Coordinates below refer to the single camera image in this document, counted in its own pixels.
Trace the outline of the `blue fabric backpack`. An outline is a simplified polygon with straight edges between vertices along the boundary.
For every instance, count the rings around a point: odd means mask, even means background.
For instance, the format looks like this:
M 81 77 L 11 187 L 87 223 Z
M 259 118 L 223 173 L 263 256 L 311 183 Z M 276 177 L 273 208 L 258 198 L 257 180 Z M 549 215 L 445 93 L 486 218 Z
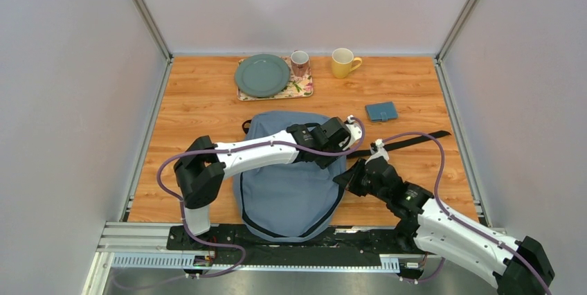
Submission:
M 291 125 L 329 118 L 296 111 L 267 111 L 243 123 L 245 140 L 262 138 Z M 278 164 L 233 177 L 233 193 L 242 220 L 254 235 L 270 242 L 304 242 L 324 231 L 344 196 L 332 180 L 346 170 L 346 157 L 326 169 L 314 162 Z

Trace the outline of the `teal wallet notebook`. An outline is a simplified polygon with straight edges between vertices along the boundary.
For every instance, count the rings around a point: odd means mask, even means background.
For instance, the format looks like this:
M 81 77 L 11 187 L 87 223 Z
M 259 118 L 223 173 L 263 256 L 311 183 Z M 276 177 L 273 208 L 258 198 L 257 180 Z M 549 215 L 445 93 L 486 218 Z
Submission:
M 365 106 L 366 114 L 371 122 L 387 122 L 397 119 L 399 114 L 393 102 L 380 102 Z

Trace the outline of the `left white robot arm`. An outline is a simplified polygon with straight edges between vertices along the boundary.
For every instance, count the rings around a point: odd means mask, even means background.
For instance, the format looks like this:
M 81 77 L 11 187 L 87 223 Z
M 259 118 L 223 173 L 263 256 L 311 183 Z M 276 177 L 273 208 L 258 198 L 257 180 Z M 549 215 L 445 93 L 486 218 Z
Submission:
M 293 124 L 268 136 L 236 143 L 197 138 L 173 166 L 181 191 L 185 241 L 196 250 L 211 241 L 210 205 L 225 179 L 264 166 L 310 162 L 324 169 L 357 149 L 365 138 L 364 124 L 354 116 L 323 124 Z

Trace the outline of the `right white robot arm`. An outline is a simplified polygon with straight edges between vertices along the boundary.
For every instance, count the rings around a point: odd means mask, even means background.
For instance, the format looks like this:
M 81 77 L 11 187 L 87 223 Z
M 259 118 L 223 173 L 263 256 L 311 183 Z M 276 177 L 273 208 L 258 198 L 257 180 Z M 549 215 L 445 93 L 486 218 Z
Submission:
M 517 240 L 448 207 L 427 189 L 404 181 L 388 162 L 383 143 L 372 144 L 334 182 L 356 196 L 372 195 L 400 219 L 395 244 L 405 253 L 434 253 L 477 275 L 498 294 L 549 294 L 554 269 L 540 242 Z

